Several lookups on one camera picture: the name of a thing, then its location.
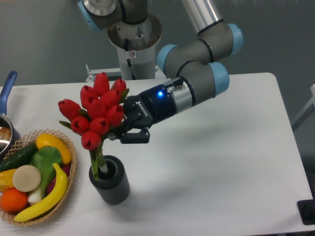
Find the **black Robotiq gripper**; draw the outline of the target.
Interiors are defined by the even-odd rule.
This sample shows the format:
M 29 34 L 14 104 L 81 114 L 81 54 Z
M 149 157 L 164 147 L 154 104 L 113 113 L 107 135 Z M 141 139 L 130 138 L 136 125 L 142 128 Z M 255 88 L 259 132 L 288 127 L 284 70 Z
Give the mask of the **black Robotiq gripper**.
M 107 138 L 111 141 L 119 140 L 121 144 L 147 144 L 150 141 L 148 128 L 177 112 L 175 99 L 169 90 L 172 87 L 172 84 L 158 85 L 138 95 L 129 96 L 123 104 L 125 132 L 109 132 Z M 128 132 L 134 128 L 139 131 Z

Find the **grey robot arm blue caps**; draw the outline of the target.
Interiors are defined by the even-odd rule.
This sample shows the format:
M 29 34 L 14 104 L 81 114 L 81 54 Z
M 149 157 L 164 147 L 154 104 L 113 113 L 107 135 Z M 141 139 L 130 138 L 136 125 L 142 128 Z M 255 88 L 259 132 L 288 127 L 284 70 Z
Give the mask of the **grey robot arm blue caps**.
M 145 0 L 81 0 L 78 8 L 92 30 L 107 29 L 116 47 L 124 80 L 153 79 L 160 69 L 168 81 L 130 96 L 125 121 L 110 131 L 110 140 L 147 143 L 149 128 L 175 114 L 225 92 L 229 74 L 220 60 L 239 51 L 241 30 L 223 20 L 212 0 L 185 0 L 183 6 L 197 40 L 183 47 L 166 45 L 159 52 L 159 20 Z

